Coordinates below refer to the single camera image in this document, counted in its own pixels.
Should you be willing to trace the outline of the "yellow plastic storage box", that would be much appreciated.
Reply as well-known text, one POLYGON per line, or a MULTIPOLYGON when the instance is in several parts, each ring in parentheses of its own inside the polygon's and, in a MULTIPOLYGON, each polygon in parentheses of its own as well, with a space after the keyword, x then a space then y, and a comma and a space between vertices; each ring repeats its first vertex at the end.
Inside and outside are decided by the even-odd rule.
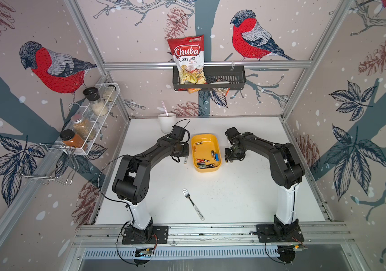
POLYGON ((217 137, 214 134, 198 134, 191 139, 192 160, 194 168, 200 173, 214 172, 218 170, 222 164, 222 155, 220 152, 217 137), (201 145, 195 145, 196 142, 203 141, 201 145), (212 157, 212 150, 218 154, 219 161, 212 157), (203 159, 205 163, 198 163, 196 159, 203 159))

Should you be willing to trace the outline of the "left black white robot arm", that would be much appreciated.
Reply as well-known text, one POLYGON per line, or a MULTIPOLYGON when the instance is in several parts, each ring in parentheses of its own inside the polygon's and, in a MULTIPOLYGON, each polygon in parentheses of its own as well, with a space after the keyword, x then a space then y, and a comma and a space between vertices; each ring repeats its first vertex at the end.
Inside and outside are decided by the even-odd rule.
POLYGON ((181 157, 189 156, 189 144, 183 140, 185 135, 189 132, 171 132, 148 150, 121 159, 112 191, 127 203, 132 218, 129 233, 137 241, 147 242, 153 235, 153 219, 143 202, 150 188, 151 169, 167 157, 179 163, 181 157))

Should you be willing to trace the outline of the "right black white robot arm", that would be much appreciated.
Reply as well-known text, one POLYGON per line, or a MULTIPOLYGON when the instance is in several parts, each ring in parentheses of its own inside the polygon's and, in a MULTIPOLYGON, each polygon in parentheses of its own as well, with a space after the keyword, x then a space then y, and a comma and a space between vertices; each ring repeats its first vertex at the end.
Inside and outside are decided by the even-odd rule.
POLYGON ((225 135, 231 144, 225 149, 226 162, 242 161, 247 151, 253 151, 269 160, 271 177, 279 186, 273 223, 256 225, 254 234, 259 242, 303 242, 296 204, 305 169, 294 145, 273 143, 251 132, 240 133, 235 127, 229 128, 225 135))

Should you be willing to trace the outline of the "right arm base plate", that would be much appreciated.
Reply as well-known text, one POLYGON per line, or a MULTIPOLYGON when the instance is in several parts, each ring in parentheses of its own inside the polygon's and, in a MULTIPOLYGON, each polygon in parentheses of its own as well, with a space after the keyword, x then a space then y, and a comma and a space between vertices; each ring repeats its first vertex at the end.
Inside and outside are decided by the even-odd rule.
POLYGON ((260 243, 303 243, 305 241, 298 224, 289 226, 258 224, 256 225, 256 233, 260 243))

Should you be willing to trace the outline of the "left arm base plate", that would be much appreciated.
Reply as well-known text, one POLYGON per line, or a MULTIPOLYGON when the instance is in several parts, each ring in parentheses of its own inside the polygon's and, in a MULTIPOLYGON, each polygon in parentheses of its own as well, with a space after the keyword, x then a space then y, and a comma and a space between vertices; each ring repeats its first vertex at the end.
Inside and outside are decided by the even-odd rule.
POLYGON ((168 242, 168 226, 154 226, 151 225, 144 230, 134 228, 132 226, 126 227, 122 230, 122 244, 123 245, 142 245, 142 244, 167 244, 168 242))

